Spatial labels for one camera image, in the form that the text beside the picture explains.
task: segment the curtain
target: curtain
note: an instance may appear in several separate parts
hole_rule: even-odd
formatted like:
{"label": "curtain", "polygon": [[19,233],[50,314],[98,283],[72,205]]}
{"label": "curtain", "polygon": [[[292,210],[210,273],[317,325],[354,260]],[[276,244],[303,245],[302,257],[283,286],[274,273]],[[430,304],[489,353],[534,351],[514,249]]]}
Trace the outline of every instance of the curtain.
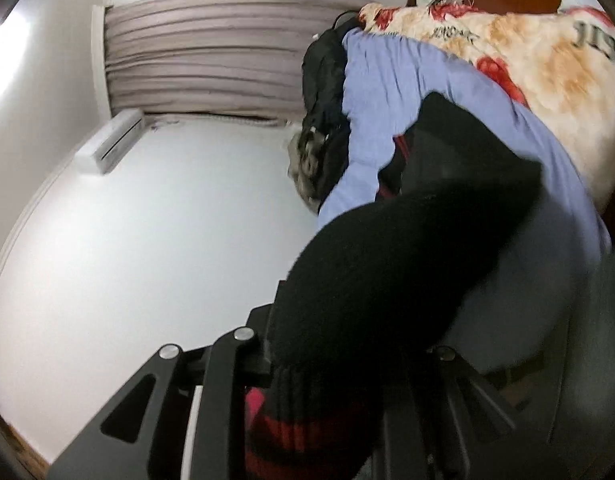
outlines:
{"label": "curtain", "polygon": [[105,16],[112,113],[304,115],[303,54],[367,0],[142,0]]}

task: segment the red flower pattern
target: red flower pattern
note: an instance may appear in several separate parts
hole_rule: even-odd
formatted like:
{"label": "red flower pattern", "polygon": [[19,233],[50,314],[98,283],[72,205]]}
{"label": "red flower pattern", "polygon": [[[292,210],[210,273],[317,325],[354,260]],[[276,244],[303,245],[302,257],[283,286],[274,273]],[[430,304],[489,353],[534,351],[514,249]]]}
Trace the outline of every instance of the red flower pattern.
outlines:
{"label": "red flower pattern", "polygon": [[401,10],[401,7],[380,9],[379,12],[377,12],[377,15],[374,16],[374,23],[376,23],[377,27],[379,27],[380,30],[386,30],[387,26],[394,18],[394,13],[397,10]]}
{"label": "red flower pattern", "polygon": [[465,16],[469,12],[483,11],[475,6],[466,4],[443,4],[433,5],[430,7],[430,16],[437,22],[444,22],[446,14],[449,14],[454,18],[462,18],[462,16]]}
{"label": "red flower pattern", "polygon": [[476,61],[476,69],[497,83],[511,99],[529,108],[523,91],[511,80],[507,63],[503,59],[492,59],[483,56]]}

